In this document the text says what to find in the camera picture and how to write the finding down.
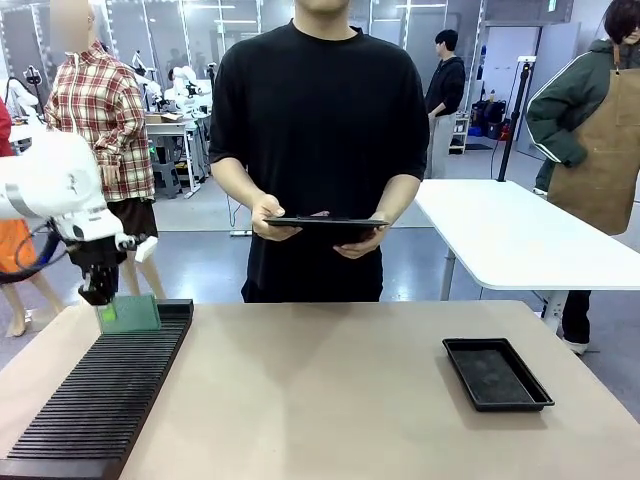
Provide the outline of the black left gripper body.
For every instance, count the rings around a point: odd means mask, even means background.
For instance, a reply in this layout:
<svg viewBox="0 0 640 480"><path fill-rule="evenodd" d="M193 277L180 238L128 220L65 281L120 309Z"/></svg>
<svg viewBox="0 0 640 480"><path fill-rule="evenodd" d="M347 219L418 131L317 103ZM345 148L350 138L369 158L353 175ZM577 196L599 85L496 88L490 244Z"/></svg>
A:
<svg viewBox="0 0 640 480"><path fill-rule="evenodd" d="M127 255L117 248L114 238L69 244L68 254L71 263L81 269L83 283L91 279L99 286L103 291L103 301L115 297L119 286L119 265Z"/></svg>

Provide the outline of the person's right hand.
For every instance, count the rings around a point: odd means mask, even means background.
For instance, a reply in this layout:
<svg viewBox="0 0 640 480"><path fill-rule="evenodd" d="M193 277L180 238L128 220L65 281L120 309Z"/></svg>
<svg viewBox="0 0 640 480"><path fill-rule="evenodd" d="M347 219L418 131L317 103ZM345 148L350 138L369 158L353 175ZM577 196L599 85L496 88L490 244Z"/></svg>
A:
<svg viewBox="0 0 640 480"><path fill-rule="evenodd" d="M302 231L299 227L272 226L266 222L270 218L282 217L285 210L278 200L269 194L260 194L251 206L251 221L253 233L262 239L281 242Z"/></svg>

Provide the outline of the person's left hand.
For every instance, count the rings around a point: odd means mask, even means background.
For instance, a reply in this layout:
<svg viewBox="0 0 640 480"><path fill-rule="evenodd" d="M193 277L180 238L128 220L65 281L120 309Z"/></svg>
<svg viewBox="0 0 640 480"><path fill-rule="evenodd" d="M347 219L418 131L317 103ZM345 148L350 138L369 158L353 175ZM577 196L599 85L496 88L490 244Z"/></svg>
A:
<svg viewBox="0 0 640 480"><path fill-rule="evenodd" d="M383 222L383 225L367 231L359 242L335 245L333 250L351 260L359 259L377 250L384 240L387 230L397 221L398 216L384 211L377 211L370 219Z"/></svg>

